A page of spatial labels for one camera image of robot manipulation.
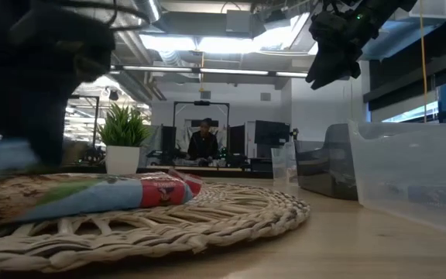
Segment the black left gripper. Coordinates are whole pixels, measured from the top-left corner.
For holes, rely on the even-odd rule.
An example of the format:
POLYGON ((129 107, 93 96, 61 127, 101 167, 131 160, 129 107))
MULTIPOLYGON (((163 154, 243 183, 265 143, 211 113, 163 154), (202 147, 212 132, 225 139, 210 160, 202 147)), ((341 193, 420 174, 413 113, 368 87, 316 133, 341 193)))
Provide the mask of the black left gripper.
POLYGON ((0 135, 26 139, 46 166, 61 164, 68 97, 84 83, 57 41, 99 24, 61 7, 0 7, 0 135))

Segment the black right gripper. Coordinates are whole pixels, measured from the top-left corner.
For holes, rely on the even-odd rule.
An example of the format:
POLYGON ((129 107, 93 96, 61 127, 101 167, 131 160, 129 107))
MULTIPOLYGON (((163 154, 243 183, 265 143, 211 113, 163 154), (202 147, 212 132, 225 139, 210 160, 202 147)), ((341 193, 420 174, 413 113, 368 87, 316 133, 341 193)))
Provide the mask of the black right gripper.
POLYGON ((358 60, 362 48, 371 39, 371 22, 367 15, 352 9, 338 14, 319 12, 313 15, 309 31, 318 43, 306 77, 313 90, 336 80, 359 77, 359 63, 349 60, 358 60), (335 60, 335 52, 343 53, 348 60, 335 60))

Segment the blue red granola bar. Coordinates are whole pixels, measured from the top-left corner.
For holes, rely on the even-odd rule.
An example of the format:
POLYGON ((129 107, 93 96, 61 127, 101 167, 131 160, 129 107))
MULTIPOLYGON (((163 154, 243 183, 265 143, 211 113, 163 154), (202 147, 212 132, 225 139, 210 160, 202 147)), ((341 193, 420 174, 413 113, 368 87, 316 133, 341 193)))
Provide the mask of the blue red granola bar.
POLYGON ((174 169, 123 175, 0 176, 0 225, 182 205, 199 194, 202 184, 200 177, 174 169))
POLYGON ((0 140, 0 173, 10 170, 23 170, 39 163, 30 144, 21 139, 0 140))

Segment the black computer monitor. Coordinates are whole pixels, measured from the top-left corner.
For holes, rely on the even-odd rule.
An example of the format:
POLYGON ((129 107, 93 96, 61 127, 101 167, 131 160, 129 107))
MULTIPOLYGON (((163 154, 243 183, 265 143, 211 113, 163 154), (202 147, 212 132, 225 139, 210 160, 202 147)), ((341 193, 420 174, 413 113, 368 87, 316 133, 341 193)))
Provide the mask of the black computer monitor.
POLYGON ((173 126, 162 126, 161 150, 165 155, 170 155, 175 150, 177 128, 173 126))
POLYGON ((245 154, 245 125, 231 126, 228 138, 229 153, 245 154))
POLYGON ((270 146, 282 146, 290 139, 290 125, 284 122, 256 120, 254 142, 270 146))

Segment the long linear ceiling light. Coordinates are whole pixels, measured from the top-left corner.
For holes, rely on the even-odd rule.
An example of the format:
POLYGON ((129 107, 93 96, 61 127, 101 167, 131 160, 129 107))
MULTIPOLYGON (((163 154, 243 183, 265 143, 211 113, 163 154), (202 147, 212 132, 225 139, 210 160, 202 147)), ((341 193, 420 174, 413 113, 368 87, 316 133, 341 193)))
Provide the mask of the long linear ceiling light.
POLYGON ((306 78, 307 72, 298 71, 262 71, 262 70, 244 70, 244 69, 225 69, 208 67, 157 67, 157 66, 137 66, 137 65, 113 65, 111 72, 119 71, 145 71, 177 74, 230 74, 245 76, 261 76, 273 78, 306 78))

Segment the green plant in white pot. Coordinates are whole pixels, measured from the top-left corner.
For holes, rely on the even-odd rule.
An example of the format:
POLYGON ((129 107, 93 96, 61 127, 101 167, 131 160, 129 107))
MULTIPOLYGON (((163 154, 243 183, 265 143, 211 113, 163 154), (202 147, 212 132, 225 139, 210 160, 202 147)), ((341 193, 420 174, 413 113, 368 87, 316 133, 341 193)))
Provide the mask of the green plant in white pot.
POLYGON ((150 136, 144 118, 131 107, 112 104, 105 124, 98 127, 106 145, 105 166, 108 174, 135 174, 139 167, 140 149, 150 136))

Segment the white background panel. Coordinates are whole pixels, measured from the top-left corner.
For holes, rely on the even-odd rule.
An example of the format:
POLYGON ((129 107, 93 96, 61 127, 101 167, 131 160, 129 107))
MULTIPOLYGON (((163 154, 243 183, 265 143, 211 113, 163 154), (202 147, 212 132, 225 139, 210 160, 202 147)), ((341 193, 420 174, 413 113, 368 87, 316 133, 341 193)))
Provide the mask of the white background panel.
POLYGON ((255 131, 256 122, 248 121, 245 124, 246 155, 248 158, 256 157, 255 131))

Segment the clear plastic bin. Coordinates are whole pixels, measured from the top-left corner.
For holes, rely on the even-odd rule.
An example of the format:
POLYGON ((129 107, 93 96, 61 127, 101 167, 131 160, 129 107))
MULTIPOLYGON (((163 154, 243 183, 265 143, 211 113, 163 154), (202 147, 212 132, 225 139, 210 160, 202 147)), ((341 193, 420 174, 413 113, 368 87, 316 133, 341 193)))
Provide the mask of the clear plastic bin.
POLYGON ((349 122, 359 203, 446 231, 446 210, 410 202, 409 186, 446 187, 446 124, 349 122))
POLYGON ((275 184, 298 185, 297 160, 293 142, 271 149, 275 184))

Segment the long background desk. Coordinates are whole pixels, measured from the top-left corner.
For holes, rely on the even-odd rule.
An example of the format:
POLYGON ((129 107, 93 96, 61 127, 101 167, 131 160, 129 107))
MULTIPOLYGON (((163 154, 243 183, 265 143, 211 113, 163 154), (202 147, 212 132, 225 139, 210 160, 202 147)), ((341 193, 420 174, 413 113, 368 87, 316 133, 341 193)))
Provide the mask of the long background desk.
MULTIPOLYGON (((256 178, 256 179, 272 179, 272 172, 243 170, 242 168, 230 167, 185 167, 185 166, 148 166, 139 167, 137 174, 144 174, 150 172, 168 172, 169 169, 174 169, 186 174, 193 174, 199 177, 226 177, 226 178, 256 178)), ((71 165, 60 167, 58 173, 87 173, 87 174, 105 174, 105 166, 85 166, 85 165, 71 165)))

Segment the seated person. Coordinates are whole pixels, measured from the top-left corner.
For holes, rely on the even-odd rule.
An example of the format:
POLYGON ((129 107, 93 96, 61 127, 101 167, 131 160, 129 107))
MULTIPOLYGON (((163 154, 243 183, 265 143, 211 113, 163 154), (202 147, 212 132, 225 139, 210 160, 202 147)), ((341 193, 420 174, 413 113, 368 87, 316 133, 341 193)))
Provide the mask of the seated person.
POLYGON ((211 133, 211 119, 201 121, 199 130, 192 134, 187 151, 190 160, 213 159, 218 154, 218 141, 211 133))

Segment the round woven wicker placemat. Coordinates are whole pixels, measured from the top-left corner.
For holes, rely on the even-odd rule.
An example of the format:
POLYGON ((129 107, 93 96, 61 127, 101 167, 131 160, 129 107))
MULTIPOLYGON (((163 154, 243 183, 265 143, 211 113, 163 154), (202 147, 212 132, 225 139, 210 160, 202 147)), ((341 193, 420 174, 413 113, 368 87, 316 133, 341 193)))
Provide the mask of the round woven wicker placemat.
POLYGON ((126 257, 197 254, 282 235, 309 216, 305 201, 281 191, 207 182, 184 205, 0 226, 0 273, 57 273, 126 257))

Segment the black background station frame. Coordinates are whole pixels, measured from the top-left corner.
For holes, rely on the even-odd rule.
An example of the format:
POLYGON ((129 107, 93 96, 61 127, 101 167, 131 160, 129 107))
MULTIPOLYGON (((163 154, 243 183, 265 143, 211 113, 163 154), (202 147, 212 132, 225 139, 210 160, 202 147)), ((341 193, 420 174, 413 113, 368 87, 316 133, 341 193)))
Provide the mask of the black background station frame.
MULTIPOLYGON (((227 124, 229 124, 229 111, 230 111, 230 105, 229 105, 228 103, 221 103, 221 102, 216 102, 216 103, 214 103, 214 102, 209 102, 209 101, 193 101, 193 102, 174 102, 174 103, 173 103, 173 124, 174 124, 174 125, 176 124, 176 119, 177 119, 177 106, 178 106, 178 105, 194 105, 194 106, 207 106, 207 107, 224 105, 224 106, 227 108, 227 114, 226 114, 226 116, 227 116, 227 124)), ((201 121, 202 121, 202 120, 203 120, 203 119, 197 119, 197 120, 196 120, 196 122, 197 122, 197 124, 198 124, 198 130, 199 130, 199 127, 200 127, 200 124, 201 124, 201 121)), ((210 128, 210 131, 211 131, 211 133, 213 133, 213 134, 216 136, 217 141, 218 141, 218 154, 216 155, 216 157, 213 158, 213 159, 209 159, 209 160, 207 160, 207 159, 202 159, 202 158, 200 158, 200 159, 196 159, 196 160, 190 160, 190 159, 188 158, 188 155, 187 155, 187 152, 186 152, 185 160, 190 161, 191 163, 196 164, 196 165, 199 166, 199 167, 213 167, 213 166, 216 166, 216 165, 217 165, 217 160, 221 158, 221 151, 220 151, 220 147, 219 147, 219 143, 220 143, 220 141, 218 140, 217 133, 216 133, 216 132, 213 132, 213 131, 212 131, 212 128, 213 128, 213 119, 211 119, 211 128, 210 128)), ((193 132, 188 136, 187 151, 188 151, 188 147, 189 147, 190 138, 191 138, 192 134, 195 133, 195 132, 197 132, 197 131, 193 131, 193 132)))
POLYGON ((77 164, 95 164, 101 159, 98 140, 100 98, 71 95, 65 107, 63 138, 71 150, 77 150, 77 164))

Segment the silver ceiling air duct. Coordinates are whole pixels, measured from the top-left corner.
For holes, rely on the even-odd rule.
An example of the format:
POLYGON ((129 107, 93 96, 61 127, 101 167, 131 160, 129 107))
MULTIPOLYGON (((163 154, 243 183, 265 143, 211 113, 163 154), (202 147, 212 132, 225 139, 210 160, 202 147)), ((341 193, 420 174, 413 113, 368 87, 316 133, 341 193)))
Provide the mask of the silver ceiling air duct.
MULTIPOLYGON (((116 16, 112 27, 131 27, 131 29, 120 30, 115 34, 117 48, 112 54, 113 62, 124 65, 152 65, 153 59, 142 43, 139 31, 160 19, 162 9, 158 0, 117 0, 117 3, 143 13, 147 19, 141 19, 126 12, 120 12, 116 16)), ((135 101, 149 104, 152 100, 166 100, 157 88, 156 80, 151 72, 122 71, 120 74, 115 74, 114 79, 135 101)))

